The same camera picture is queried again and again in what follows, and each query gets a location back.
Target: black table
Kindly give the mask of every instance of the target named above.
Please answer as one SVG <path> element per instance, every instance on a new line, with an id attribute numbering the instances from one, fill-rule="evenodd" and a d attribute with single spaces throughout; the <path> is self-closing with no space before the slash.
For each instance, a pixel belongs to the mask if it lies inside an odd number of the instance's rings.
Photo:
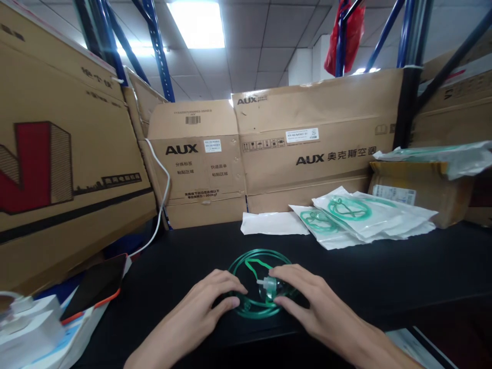
<path id="1" fill-rule="evenodd" d="M 281 252 L 322 276 L 357 314 L 384 329 L 492 299 L 492 232 L 462 222 L 406 241 L 327 251 L 312 236 L 244 236 L 240 222 L 166 232 L 132 265 L 75 367 L 122 367 L 129 354 L 211 270 L 252 249 Z M 285 311 L 264 320 L 227 313 L 203 352 L 301 332 Z"/>

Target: hand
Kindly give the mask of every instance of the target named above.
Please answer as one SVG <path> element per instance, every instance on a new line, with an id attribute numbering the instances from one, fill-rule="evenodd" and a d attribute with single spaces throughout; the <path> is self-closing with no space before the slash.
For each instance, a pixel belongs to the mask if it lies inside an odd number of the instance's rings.
<path id="1" fill-rule="evenodd" d="M 239 298 L 227 297 L 212 309 L 220 295 L 248 291 L 236 276 L 214 270 L 191 288 L 125 363 L 125 369 L 167 369 L 197 348 L 212 333 L 224 313 L 239 306 Z"/>
<path id="2" fill-rule="evenodd" d="M 269 270 L 301 292 L 311 307 L 305 309 L 285 296 L 274 302 L 282 306 L 321 343 L 359 368 L 422 368 L 376 327 L 366 323 L 327 285 L 300 265 Z"/>

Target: ceiling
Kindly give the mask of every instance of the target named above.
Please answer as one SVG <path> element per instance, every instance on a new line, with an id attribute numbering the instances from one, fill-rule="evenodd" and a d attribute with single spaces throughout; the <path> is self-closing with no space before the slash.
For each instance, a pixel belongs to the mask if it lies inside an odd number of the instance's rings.
<path id="1" fill-rule="evenodd" d="M 296 48 L 312 48 L 330 34 L 338 0 L 219 0 L 225 49 L 189 50 L 163 0 L 154 0 L 176 101 L 229 99 L 231 93 L 288 83 Z M 70 0 L 21 0 L 61 33 L 85 45 Z M 110 0 L 130 44 L 151 44 L 147 24 L 131 0 Z M 394 0 L 366 0 L 365 33 L 354 70 L 365 66 Z M 459 46 L 491 7 L 490 0 L 435 0 L 424 58 Z M 396 65 L 403 11 L 375 63 Z M 138 57 L 152 87 L 162 93 L 153 56 Z M 130 65 L 126 57 L 123 63 Z"/>

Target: white sticker label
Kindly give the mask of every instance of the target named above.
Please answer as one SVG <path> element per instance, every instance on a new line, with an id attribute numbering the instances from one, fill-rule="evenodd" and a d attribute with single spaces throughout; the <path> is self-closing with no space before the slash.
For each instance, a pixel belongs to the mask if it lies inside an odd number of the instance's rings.
<path id="1" fill-rule="evenodd" d="M 398 187 L 375 185 L 373 188 L 373 195 L 382 197 L 388 200 L 393 200 L 397 202 L 402 202 L 408 205 L 415 204 L 415 197 L 417 196 L 417 191 L 401 189 Z"/>
<path id="2" fill-rule="evenodd" d="M 285 133 L 287 143 L 300 142 L 300 141 L 310 141 L 314 139 L 319 139 L 319 133 L 317 128 L 309 128 L 306 130 L 298 131 L 287 131 Z"/>
<path id="3" fill-rule="evenodd" d="M 221 152 L 222 146 L 220 145 L 220 140 L 203 140 L 205 145 L 205 152 Z"/>

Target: green oxygen tubing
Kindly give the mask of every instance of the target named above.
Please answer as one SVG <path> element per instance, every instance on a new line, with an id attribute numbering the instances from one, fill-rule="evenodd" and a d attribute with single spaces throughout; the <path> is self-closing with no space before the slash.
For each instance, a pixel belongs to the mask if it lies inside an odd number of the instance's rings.
<path id="1" fill-rule="evenodd" d="M 285 264 L 292 264 L 289 259 L 287 259 L 285 256 L 280 254 L 279 252 L 273 251 L 273 250 L 267 250 L 267 249 L 256 249 L 256 250 L 251 250 L 241 256 L 239 256 L 234 262 L 231 264 L 229 267 L 229 272 L 233 275 L 236 275 L 237 269 L 244 264 L 249 270 L 251 270 L 255 276 L 255 278 L 258 280 L 258 275 L 255 271 L 255 269 L 252 267 L 252 263 L 258 263 L 262 267 L 265 267 L 267 269 L 272 269 L 271 266 L 268 264 L 264 263 L 258 257 L 261 256 L 268 256 L 268 257 L 274 257 L 276 259 L 279 259 Z M 289 296 L 289 297 L 294 297 L 297 294 L 297 290 L 294 288 L 289 288 L 286 290 L 286 292 L 283 294 L 283 296 Z M 264 319 L 264 318 L 269 318 L 271 316 L 274 316 L 280 311 L 280 307 L 277 306 L 271 299 L 268 297 L 265 299 L 265 301 L 255 301 L 250 299 L 249 297 L 238 293 L 238 292 L 230 292 L 230 296 L 237 296 L 240 300 L 239 306 L 234 309 L 234 311 L 242 316 L 243 318 L 248 318 L 248 319 Z M 258 311 L 251 311 L 252 306 L 257 307 L 258 309 L 263 308 L 262 310 Z"/>

